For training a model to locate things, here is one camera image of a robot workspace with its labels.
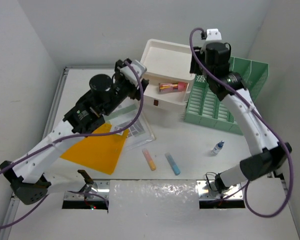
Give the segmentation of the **pink-capped small bottle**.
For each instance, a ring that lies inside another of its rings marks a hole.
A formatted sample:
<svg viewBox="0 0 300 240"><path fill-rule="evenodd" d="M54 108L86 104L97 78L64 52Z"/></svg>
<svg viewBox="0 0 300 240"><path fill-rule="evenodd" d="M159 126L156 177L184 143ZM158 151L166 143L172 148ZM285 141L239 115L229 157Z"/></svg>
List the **pink-capped small bottle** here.
<svg viewBox="0 0 300 240"><path fill-rule="evenodd" d="M158 92L160 94L183 92L186 90L187 86L188 84L185 82L160 83L158 85Z"/></svg>

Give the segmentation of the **white three-drawer storage box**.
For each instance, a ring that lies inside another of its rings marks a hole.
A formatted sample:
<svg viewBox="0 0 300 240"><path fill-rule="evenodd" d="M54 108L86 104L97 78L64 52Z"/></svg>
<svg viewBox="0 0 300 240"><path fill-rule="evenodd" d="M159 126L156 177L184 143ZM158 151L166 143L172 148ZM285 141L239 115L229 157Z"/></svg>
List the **white three-drawer storage box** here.
<svg viewBox="0 0 300 240"><path fill-rule="evenodd" d="M144 92L144 104L182 115L195 80L195 74L190 73L191 59L188 45L149 39L140 60L147 68L143 77L149 80ZM160 83L177 82L187 83L186 90L159 93Z"/></svg>

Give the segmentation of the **orange pink highlighter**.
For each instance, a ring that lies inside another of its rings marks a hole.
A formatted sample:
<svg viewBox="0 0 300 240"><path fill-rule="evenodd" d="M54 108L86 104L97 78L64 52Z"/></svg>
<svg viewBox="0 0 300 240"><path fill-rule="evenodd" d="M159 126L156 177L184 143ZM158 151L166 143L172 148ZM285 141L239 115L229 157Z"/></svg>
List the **orange pink highlighter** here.
<svg viewBox="0 0 300 240"><path fill-rule="evenodd" d="M143 153L143 155L145 157L145 160L146 160L149 168L151 169L151 171L155 171L156 170L156 165L155 165L149 151L146 148L144 148L144 149L142 149L142 153Z"/></svg>

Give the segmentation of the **blue highlighter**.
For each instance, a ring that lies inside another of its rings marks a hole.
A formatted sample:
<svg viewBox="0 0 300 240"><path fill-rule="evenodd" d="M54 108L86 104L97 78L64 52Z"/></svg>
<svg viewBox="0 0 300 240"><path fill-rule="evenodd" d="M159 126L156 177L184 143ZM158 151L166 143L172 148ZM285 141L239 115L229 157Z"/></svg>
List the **blue highlighter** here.
<svg viewBox="0 0 300 240"><path fill-rule="evenodd" d="M175 160L173 159L172 155L167 152L165 154L165 157L166 157L166 159L167 159L167 161L168 161L168 163L169 163L172 171L174 172L174 174L176 176L178 176L181 173L181 171L180 171L179 167L177 166Z"/></svg>

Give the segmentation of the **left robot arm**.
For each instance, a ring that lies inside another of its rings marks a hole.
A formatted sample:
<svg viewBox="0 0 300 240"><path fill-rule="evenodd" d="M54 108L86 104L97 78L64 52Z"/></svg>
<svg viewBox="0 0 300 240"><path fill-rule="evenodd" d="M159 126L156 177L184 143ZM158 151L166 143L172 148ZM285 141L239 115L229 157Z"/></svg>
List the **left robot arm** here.
<svg viewBox="0 0 300 240"><path fill-rule="evenodd" d="M56 127L23 157L4 161L0 172L9 181L16 197L32 205L47 195L75 192L86 195L94 180L85 170L74 177L48 174L48 168L68 149L93 133L126 98L143 102L149 81L143 78L147 68L138 60L115 63L114 74L97 74L89 80L89 90L79 98Z"/></svg>

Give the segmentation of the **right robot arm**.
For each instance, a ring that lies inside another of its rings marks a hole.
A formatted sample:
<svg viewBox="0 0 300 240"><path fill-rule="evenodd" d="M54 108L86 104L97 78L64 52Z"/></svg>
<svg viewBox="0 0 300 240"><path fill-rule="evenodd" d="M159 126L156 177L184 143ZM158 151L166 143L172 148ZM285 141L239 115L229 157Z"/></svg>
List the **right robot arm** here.
<svg viewBox="0 0 300 240"><path fill-rule="evenodd" d="M210 91L233 115L251 154L236 166L218 173L213 182L215 190L222 193L231 186L254 181L280 168L292 147L262 121L244 79L230 70L231 48L225 43L211 42L205 50L197 46L190 49L190 72L205 77Z"/></svg>

